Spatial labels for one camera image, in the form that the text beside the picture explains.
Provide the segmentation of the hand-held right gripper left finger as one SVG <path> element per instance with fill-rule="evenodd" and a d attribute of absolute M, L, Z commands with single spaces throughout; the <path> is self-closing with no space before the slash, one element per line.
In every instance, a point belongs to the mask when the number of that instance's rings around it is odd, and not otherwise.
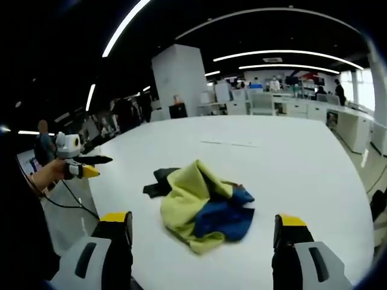
<path fill-rule="evenodd" d="M 60 258 L 53 289 L 130 289 L 132 213 L 109 213 Z"/>

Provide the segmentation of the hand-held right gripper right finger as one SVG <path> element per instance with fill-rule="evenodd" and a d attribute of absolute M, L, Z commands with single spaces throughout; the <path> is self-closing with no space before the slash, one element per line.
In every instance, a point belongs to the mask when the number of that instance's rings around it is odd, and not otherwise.
<path fill-rule="evenodd" d="M 274 289 L 352 289 L 345 265 L 306 223 L 287 214 L 275 216 L 272 276 Z"/>

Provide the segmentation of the person's left hand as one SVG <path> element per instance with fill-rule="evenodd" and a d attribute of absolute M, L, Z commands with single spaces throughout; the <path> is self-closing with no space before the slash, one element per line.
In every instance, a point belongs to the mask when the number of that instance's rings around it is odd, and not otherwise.
<path fill-rule="evenodd" d="M 64 179 L 66 162 L 61 159 L 54 159 L 43 166 L 38 172 L 30 176 L 30 180 L 41 192 L 51 183 Z"/>

